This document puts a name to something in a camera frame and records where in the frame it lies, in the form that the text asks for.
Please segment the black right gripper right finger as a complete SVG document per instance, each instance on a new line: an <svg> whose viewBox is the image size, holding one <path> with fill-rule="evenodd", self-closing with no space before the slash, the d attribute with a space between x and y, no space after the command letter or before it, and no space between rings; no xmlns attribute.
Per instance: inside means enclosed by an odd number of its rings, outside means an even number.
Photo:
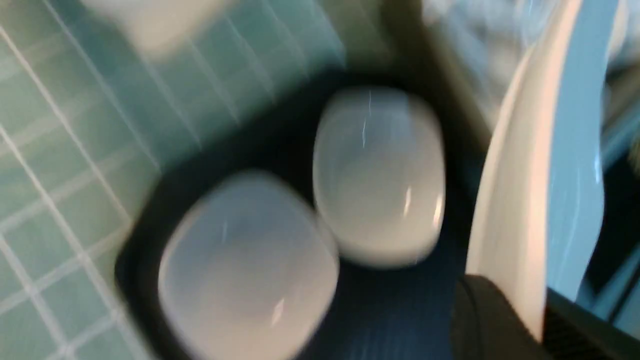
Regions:
<svg viewBox="0 0 640 360"><path fill-rule="evenodd" d="M547 289L542 347L555 360L638 360L640 342Z"/></svg>

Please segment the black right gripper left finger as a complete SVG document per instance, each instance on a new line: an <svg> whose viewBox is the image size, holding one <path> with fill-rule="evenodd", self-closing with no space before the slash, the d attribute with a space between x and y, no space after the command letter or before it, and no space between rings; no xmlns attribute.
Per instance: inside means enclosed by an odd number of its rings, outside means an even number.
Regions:
<svg viewBox="0 0 640 360"><path fill-rule="evenodd" d="M450 341L455 360L541 360L543 348L492 281L464 275L455 285Z"/></svg>

